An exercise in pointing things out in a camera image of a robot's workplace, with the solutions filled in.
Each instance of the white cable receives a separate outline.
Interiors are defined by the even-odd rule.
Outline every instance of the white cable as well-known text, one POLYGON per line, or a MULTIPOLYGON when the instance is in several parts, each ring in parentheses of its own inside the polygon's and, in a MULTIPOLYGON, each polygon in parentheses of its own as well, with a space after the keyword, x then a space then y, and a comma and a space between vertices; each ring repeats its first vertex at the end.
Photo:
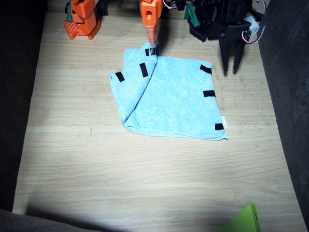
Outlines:
POLYGON ((174 9, 177 9, 177 8, 178 8, 178 6, 176 6, 176 7, 170 7, 170 6, 168 6, 168 5, 165 3, 165 0, 162 0, 162 1, 163 1, 163 4, 165 5, 165 7, 168 8, 169 10, 174 10, 174 9))
POLYGON ((263 1, 263 4, 264 4, 264 12, 265 12, 265 13, 264 13, 265 17, 264 17, 264 26, 263 26, 263 29, 262 29, 262 31, 261 31, 260 36, 258 36, 257 39, 256 39, 255 41, 253 41, 253 42, 248 42, 248 41, 244 38, 243 32, 242 32, 242 33, 241 33, 241 38, 242 38, 242 40, 243 40, 246 44, 254 44, 254 43, 258 42, 258 41, 260 40, 260 38, 262 37, 263 32, 264 32, 264 30, 265 30, 265 26, 266 26, 266 3, 265 3, 265 0, 262 0, 262 1, 263 1))

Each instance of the wooden surface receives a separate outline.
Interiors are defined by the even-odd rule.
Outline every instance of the wooden surface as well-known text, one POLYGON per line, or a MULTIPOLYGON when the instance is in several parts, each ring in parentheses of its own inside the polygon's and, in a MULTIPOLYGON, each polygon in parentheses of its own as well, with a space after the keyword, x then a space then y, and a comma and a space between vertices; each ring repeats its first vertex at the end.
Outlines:
POLYGON ((218 230, 256 203, 263 231, 306 231, 284 158, 257 44, 224 77, 218 41, 165 20, 162 55, 209 61, 228 140, 126 131, 110 74, 147 35, 139 18, 108 16, 94 40, 73 41, 47 14, 14 212, 33 209, 129 232, 218 230))
MULTIPOLYGON (((51 13, 64 13, 65 6, 69 0, 48 0, 47 10, 51 13)), ((263 13, 264 6, 262 1, 259 3, 253 0, 252 6, 263 13)), ((185 11, 169 10, 162 15, 163 18, 183 19, 185 11)), ((140 1, 139 0, 112 0, 108 5, 109 16, 121 17, 140 17, 140 1)))

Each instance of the white tag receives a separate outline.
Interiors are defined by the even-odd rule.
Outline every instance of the white tag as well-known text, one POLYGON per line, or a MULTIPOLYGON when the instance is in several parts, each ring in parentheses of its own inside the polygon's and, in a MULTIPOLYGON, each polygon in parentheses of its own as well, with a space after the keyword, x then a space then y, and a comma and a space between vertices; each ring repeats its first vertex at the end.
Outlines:
POLYGON ((223 126, 227 129, 228 128, 228 125, 227 125, 227 122, 226 122, 226 119, 224 116, 221 116, 221 119, 222 119, 222 124, 223 126))

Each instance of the towel fold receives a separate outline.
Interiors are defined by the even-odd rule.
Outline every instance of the towel fold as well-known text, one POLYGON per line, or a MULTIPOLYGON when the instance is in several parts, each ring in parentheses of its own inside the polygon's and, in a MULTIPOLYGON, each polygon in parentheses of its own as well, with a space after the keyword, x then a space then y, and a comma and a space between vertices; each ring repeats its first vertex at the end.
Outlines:
POLYGON ((124 70, 111 75, 120 119, 150 136, 227 139, 211 77, 212 65, 160 57, 146 43, 124 54, 124 70))

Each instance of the orange robot part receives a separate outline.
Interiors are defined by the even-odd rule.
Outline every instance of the orange robot part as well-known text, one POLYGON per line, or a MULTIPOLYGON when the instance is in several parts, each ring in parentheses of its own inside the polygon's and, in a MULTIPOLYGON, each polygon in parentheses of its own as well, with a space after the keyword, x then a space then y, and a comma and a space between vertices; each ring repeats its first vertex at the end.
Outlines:
POLYGON ((87 36, 92 40, 101 27, 101 23, 96 19, 95 0, 70 0, 71 1, 71 16, 73 22, 63 21, 69 38, 74 39, 76 35, 87 36))
POLYGON ((140 0, 140 14, 151 46, 155 44, 157 25, 163 8, 162 0, 140 0))

